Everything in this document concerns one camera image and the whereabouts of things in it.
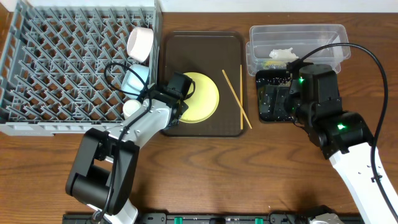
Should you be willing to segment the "yellow plate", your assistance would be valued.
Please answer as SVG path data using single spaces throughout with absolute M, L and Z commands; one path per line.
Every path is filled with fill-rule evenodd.
M 191 84 L 188 91 L 190 98 L 184 100 L 188 109 L 183 113 L 180 122 L 199 123 L 208 119 L 217 109 L 220 94 L 214 81 L 208 76 L 197 72 L 186 72 L 195 85 Z

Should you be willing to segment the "white green cup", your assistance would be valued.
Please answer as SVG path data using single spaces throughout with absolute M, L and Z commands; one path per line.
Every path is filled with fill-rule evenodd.
M 123 104 L 123 116 L 124 119 L 128 119 L 132 114 L 134 114 L 140 107 L 142 103 L 137 100 L 127 100 Z

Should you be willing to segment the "light blue bowl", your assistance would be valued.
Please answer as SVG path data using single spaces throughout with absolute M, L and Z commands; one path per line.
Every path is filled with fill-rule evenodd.
M 133 64 L 130 66 L 130 69 L 137 73 L 143 81 L 146 82 L 148 80 L 149 67 L 139 64 Z M 128 70 L 122 82 L 122 91 L 128 92 L 127 97 L 135 100 L 143 88 L 144 85 L 142 84 L 142 82 L 135 76 L 135 74 Z

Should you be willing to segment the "white wrapper waste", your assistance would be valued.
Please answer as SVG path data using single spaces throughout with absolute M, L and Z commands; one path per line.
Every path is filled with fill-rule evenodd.
M 298 56 L 293 53 L 293 48 L 289 49 L 274 49 L 269 54 L 270 58 L 274 60 L 295 60 Z

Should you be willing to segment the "white pink bowl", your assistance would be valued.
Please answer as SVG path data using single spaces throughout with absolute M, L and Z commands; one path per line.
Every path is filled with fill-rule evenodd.
M 154 41 L 154 31 L 145 27 L 135 27 L 127 40 L 127 54 L 142 63 L 149 56 Z

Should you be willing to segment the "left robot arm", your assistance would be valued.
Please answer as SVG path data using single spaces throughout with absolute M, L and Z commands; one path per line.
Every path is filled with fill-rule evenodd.
M 65 186 L 66 193 L 95 210 L 92 223 L 134 223 L 129 200 L 141 148 L 160 130 L 178 124 L 196 83 L 174 73 L 166 86 L 145 86 L 140 108 L 121 124 L 89 129 L 81 140 Z

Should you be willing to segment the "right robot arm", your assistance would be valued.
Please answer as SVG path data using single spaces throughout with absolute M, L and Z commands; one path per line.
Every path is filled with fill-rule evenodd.
M 256 73 L 259 116 L 265 123 L 293 122 L 319 147 L 349 192 L 365 223 L 396 223 L 397 193 L 373 147 L 363 117 L 345 111 L 338 76 L 329 65 Z

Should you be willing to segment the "grey dishwasher rack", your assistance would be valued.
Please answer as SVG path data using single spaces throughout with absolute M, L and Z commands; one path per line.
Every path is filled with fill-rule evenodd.
M 136 27 L 154 32 L 145 65 L 157 80 L 162 11 L 132 6 L 44 6 L 18 1 L 1 55 L 1 132 L 51 136 L 105 130 L 124 119 L 126 47 Z

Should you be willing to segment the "clear plastic bin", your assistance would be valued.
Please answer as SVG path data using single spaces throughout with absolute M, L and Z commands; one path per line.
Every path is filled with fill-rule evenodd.
M 246 44 L 248 74 L 260 70 L 285 69 L 294 60 L 274 60 L 269 54 L 274 49 L 293 48 L 298 58 L 328 44 L 346 43 L 348 35 L 341 24 L 288 24 L 252 26 Z

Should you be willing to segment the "dark brown serving tray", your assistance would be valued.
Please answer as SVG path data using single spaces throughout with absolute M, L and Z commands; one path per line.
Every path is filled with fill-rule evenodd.
M 174 31 L 164 40 L 157 82 L 164 84 L 174 72 L 198 72 L 211 78 L 220 93 L 216 111 L 205 121 L 163 130 L 168 137 L 233 138 L 242 135 L 240 108 L 227 84 L 225 71 L 238 97 L 243 63 L 243 39 L 229 31 Z

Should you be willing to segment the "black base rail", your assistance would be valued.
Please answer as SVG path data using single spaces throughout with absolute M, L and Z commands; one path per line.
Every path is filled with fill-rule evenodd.
M 361 217 L 340 217 L 343 223 L 363 224 Z M 64 214 L 62 224 L 89 224 L 91 215 Z M 139 215 L 138 224 L 255 224 L 255 223 L 310 223 L 309 219 L 292 214 L 274 213 L 266 216 L 221 216 L 221 215 L 166 215 L 164 213 L 145 213 Z

